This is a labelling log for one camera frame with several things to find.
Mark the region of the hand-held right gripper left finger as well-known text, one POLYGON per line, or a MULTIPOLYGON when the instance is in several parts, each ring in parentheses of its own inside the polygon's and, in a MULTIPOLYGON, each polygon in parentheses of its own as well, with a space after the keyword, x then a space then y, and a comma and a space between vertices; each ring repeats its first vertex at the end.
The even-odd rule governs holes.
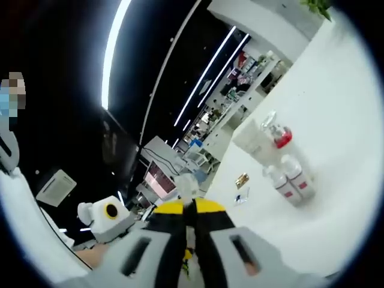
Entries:
POLYGON ((184 204, 155 208, 143 229, 130 232, 105 255, 101 287, 177 287, 187 247, 184 204))

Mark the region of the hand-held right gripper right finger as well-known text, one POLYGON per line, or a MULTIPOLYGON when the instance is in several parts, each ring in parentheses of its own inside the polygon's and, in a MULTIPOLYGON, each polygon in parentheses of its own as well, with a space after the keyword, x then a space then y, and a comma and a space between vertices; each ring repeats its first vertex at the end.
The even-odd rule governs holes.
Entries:
POLYGON ((196 254, 205 287, 288 287, 278 252, 246 228, 235 227, 217 202, 193 200, 196 254))

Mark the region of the person's left hand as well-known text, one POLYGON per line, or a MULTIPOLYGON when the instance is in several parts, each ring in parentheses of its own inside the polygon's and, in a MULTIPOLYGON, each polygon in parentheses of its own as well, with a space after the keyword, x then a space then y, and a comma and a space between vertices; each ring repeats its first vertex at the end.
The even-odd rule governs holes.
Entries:
POLYGON ((92 248, 75 251, 75 254, 91 268, 96 268, 103 261, 103 256, 109 248, 109 244, 95 244, 92 248))

